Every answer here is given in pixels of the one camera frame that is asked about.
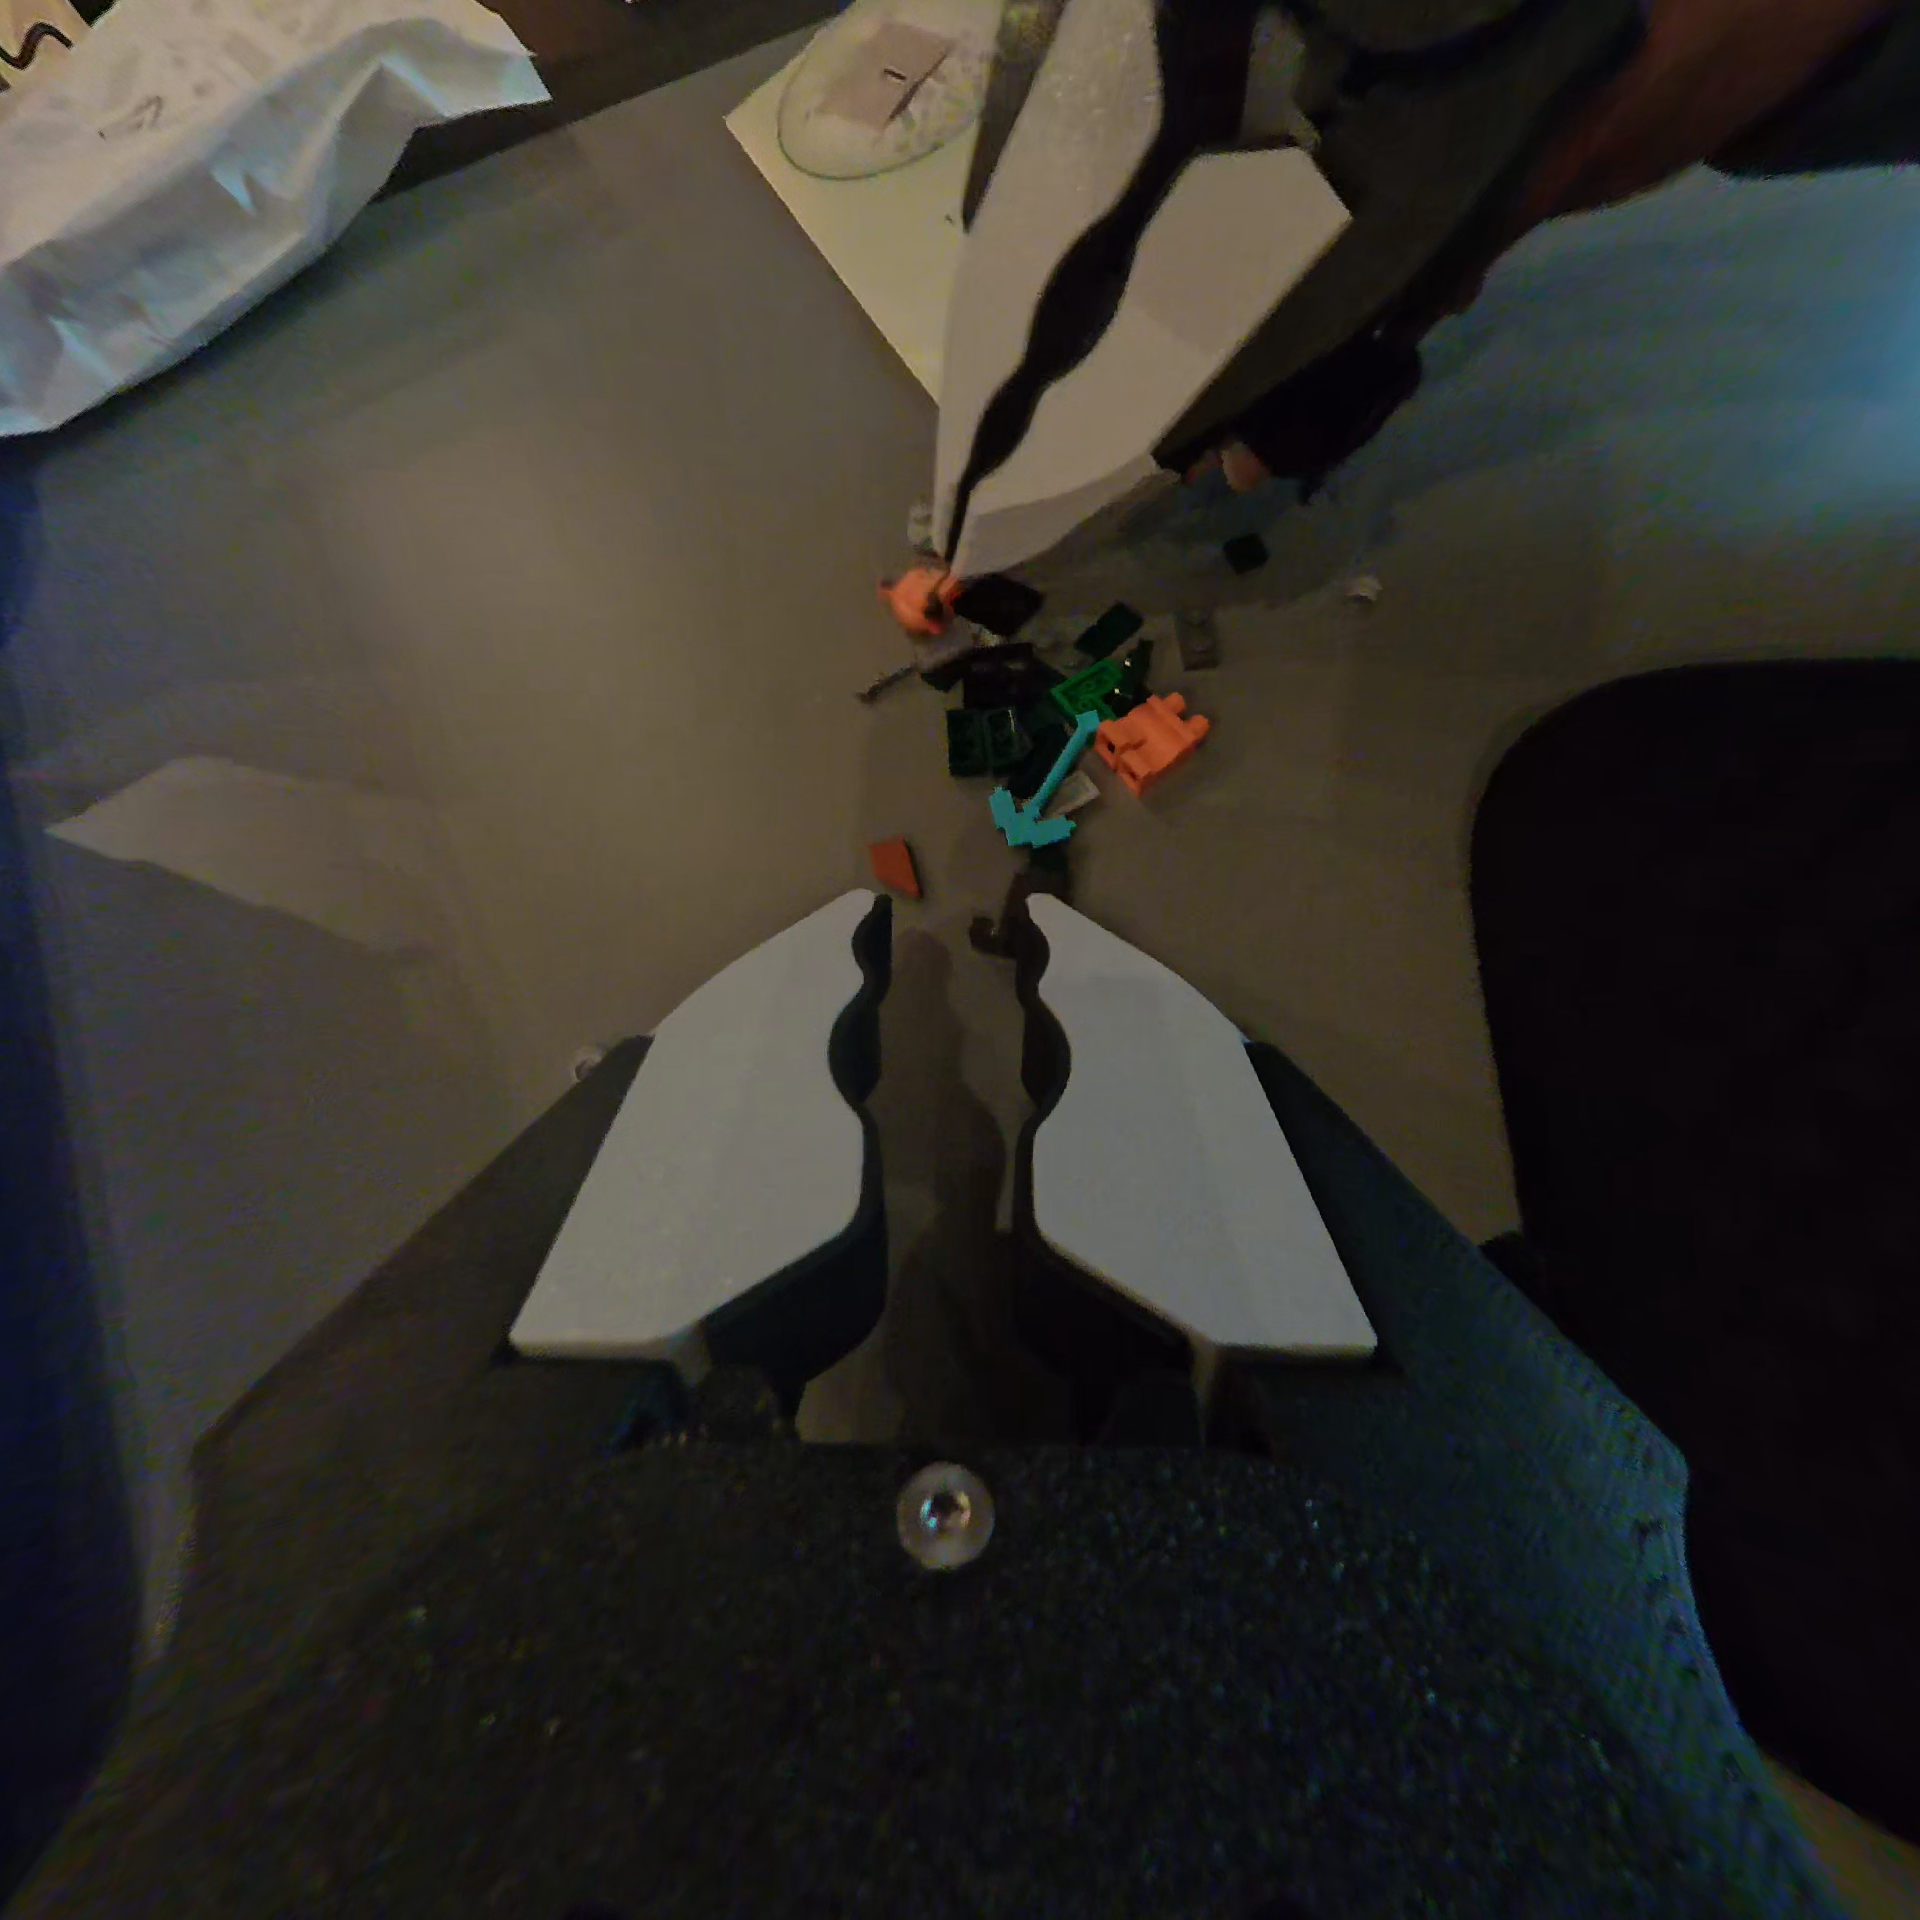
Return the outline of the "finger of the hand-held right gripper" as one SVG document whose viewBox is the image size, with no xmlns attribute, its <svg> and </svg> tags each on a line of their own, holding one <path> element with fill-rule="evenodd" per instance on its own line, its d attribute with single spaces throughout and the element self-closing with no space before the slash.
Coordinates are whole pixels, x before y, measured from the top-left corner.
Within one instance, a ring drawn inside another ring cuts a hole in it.
<svg viewBox="0 0 1920 1920">
<path fill-rule="evenodd" d="M 1111 227 L 1161 135 L 1163 109 L 1157 4 L 1003 6 L 945 323 L 931 507 L 947 562 L 975 562 L 983 490 L 1013 459 L 1054 381 L 1043 323 L 1078 325 L 1078 295 L 1050 289 L 1069 253 Z"/>
<path fill-rule="evenodd" d="M 1194 157 L 1145 221 L 1108 325 L 974 485 L 955 573 L 1013 571 L 1147 490 L 1173 427 L 1349 221 L 1298 146 Z"/>
</svg>

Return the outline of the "white paper bag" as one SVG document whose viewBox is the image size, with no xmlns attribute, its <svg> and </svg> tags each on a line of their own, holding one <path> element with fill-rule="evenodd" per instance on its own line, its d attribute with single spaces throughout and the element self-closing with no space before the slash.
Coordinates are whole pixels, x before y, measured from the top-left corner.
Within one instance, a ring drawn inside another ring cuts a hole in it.
<svg viewBox="0 0 1920 1920">
<path fill-rule="evenodd" d="M 415 132 L 548 101 L 476 3 L 5 4 L 2 434 L 183 362 L 326 251 Z"/>
</svg>

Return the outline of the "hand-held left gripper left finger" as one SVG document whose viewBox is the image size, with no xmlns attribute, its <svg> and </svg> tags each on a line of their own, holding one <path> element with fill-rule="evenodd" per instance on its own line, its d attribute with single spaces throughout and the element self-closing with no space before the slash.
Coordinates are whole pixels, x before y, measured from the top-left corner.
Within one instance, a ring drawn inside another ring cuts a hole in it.
<svg viewBox="0 0 1920 1920">
<path fill-rule="evenodd" d="M 890 953 L 892 903 L 851 889 L 660 1022 L 513 1322 L 519 1358 L 714 1358 L 727 1310 L 854 1227 L 865 1094 L 833 1035 Z"/>
</svg>

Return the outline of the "person's right hand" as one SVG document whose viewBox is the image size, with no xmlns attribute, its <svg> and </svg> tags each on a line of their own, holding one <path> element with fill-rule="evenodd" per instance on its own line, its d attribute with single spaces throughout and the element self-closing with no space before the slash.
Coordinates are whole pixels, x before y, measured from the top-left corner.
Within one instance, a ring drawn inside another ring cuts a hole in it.
<svg viewBox="0 0 1920 1920">
<path fill-rule="evenodd" d="M 1530 215 L 1633 202 L 1731 151 L 1882 30 L 1884 3 L 1661 3 L 1543 161 Z"/>
</svg>

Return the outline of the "pile of toy bricks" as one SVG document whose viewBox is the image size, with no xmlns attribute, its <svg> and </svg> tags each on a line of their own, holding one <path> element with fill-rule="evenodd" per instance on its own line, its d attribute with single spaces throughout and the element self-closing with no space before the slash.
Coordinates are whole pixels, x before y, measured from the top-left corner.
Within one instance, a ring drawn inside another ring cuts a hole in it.
<svg viewBox="0 0 1920 1920">
<path fill-rule="evenodd" d="M 905 545 L 907 559 L 898 571 L 931 562 L 955 573 L 940 558 L 932 507 L 925 501 L 907 507 Z M 937 641 L 911 641 L 898 629 L 903 657 L 859 686 L 854 703 L 873 709 L 901 691 L 924 689 L 940 703 L 940 743 L 948 780 L 981 787 L 987 802 L 999 783 L 1019 798 L 1029 796 L 1062 748 L 1074 718 L 1087 709 L 1097 709 L 1108 722 L 1131 711 L 1145 694 L 1178 691 L 1194 711 L 1211 719 L 1211 734 L 1198 755 L 1210 746 L 1217 732 L 1213 715 L 1198 709 L 1187 686 L 1161 686 L 1161 647 L 1170 647 L 1173 663 L 1182 668 L 1173 636 L 1175 615 L 1150 618 L 1121 602 L 1097 610 L 1078 629 L 1050 634 L 1043 613 L 1043 591 L 1036 586 L 1003 573 L 974 577 L 965 580 L 955 602 L 948 634 Z M 1147 798 L 1189 771 L 1198 755 Z M 1135 801 L 1087 748 L 1061 787 L 1052 812 L 1073 815 L 1078 831 L 1083 814 L 1105 798 L 1108 787 Z M 1026 868 L 1054 877 L 1066 875 L 1073 841 L 1041 853 L 1010 853 Z"/>
</svg>

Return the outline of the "orange toy brick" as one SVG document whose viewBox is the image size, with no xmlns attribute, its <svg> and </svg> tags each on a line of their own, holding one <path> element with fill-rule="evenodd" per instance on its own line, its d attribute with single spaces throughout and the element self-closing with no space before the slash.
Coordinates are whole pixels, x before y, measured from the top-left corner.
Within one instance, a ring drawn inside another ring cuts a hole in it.
<svg viewBox="0 0 1920 1920">
<path fill-rule="evenodd" d="M 1099 722 L 1093 755 L 1135 801 L 1182 771 L 1210 740 L 1211 719 L 1178 691 L 1145 694 L 1121 718 Z"/>
</svg>

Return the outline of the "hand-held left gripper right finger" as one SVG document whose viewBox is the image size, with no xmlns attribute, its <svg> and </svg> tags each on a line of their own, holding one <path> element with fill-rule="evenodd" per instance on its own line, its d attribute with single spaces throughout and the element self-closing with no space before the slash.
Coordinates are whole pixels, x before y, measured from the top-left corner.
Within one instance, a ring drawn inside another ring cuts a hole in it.
<svg viewBox="0 0 1920 1920">
<path fill-rule="evenodd" d="M 1019 1218 L 1199 1361 L 1366 1363 L 1379 1335 L 1254 1067 L 1175 969 L 1057 897 L 1018 935 Z"/>
</svg>

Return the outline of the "white instruction booklet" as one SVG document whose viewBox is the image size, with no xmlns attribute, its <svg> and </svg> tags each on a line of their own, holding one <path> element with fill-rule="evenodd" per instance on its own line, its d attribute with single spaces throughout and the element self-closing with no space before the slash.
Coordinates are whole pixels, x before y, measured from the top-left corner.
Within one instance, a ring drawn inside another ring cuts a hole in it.
<svg viewBox="0 0 1920 1920">
<path fill-rule="evenodd" d="M 1001 13 L 999 3 L 845 4 L 725 119 L 931 398 Z"/>
</svg>

